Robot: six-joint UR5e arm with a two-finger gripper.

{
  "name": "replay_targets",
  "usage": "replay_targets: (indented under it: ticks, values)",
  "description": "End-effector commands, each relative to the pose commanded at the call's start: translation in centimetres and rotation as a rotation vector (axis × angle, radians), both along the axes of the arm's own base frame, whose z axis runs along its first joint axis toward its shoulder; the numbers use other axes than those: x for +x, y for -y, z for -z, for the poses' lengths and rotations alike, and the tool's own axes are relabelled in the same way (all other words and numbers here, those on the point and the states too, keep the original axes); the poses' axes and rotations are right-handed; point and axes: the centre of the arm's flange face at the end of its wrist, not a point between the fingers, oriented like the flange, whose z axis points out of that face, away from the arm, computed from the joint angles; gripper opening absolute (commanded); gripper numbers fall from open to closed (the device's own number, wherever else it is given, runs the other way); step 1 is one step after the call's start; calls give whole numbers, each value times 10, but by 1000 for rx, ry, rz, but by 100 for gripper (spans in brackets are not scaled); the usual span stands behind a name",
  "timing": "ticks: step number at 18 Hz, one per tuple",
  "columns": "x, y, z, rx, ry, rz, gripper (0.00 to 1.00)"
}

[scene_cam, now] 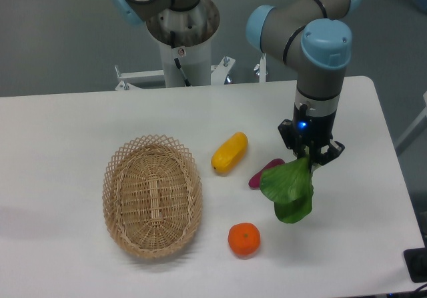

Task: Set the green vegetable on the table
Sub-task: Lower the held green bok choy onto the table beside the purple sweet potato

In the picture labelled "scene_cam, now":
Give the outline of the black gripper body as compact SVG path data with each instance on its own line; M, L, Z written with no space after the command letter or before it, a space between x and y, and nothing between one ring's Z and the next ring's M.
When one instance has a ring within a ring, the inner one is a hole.
M309 155L314 155L317 149L327 145L333 139L332 128L335 120L336 112L327 116L309 115L307 103L303 103L300 107L294 106L293 118L291 121L305 121L308 124L306 134L304 135L304 143L307 145Z

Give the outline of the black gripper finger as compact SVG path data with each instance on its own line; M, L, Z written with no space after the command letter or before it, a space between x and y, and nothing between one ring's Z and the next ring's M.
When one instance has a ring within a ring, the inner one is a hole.
M331 161L334 161L344 150L344 144L331 139L327 145L315 151L313 156L313 170L315 171Z
M292 150L297 158L305 157L308 154L307 145L304 143L308 124L305 121L294 123L289 119L284 119L278 126L278 131L287 149Z

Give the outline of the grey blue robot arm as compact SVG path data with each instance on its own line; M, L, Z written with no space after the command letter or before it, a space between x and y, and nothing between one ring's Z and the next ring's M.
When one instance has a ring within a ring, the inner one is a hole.
M124 19L143 23L162 52L165 84L212 84L210 43L220 15L211 0L112 0ZM278 129L296 157L308 157L315 169L340 156L344 146L332 128L352 32L342 19L361 0L295 0L277 8L262 5L246 24L246 39L298 74L294 113Z

